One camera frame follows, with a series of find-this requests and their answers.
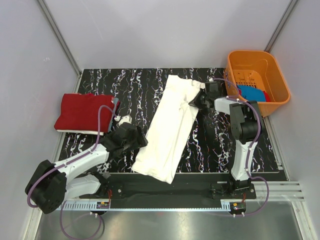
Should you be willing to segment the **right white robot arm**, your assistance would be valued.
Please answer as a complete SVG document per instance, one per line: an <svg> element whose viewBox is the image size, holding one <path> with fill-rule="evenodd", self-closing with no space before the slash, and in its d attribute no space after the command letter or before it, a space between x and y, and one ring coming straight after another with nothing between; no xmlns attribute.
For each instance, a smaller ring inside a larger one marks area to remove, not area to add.
<svg viewBox="0 0 320 240"><path fill-rule="evenodd" d="M233 96L222 96L220 84L215 81L204 83L189 105L200 110L213 109L230 117L230 129L235 139L235 157L229 173L225 192L239 198L251 186L251 165L258 138L265 129L258 103L243 101Z"/></svg>

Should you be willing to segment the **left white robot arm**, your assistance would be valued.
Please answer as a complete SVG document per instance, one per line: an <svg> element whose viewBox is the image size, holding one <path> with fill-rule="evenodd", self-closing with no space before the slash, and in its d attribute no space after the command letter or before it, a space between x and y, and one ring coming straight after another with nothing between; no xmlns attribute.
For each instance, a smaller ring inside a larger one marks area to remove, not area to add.
<svg viewBox="0 0 320 240"><path fill-rule="evenodd" d="M125 122L79 154L56 163L44 160L26 185L27 204L50 214L69 199L83 195L103 198L108 193L107 180L98 173L88 171L147 144L142 129Z"/></svg>

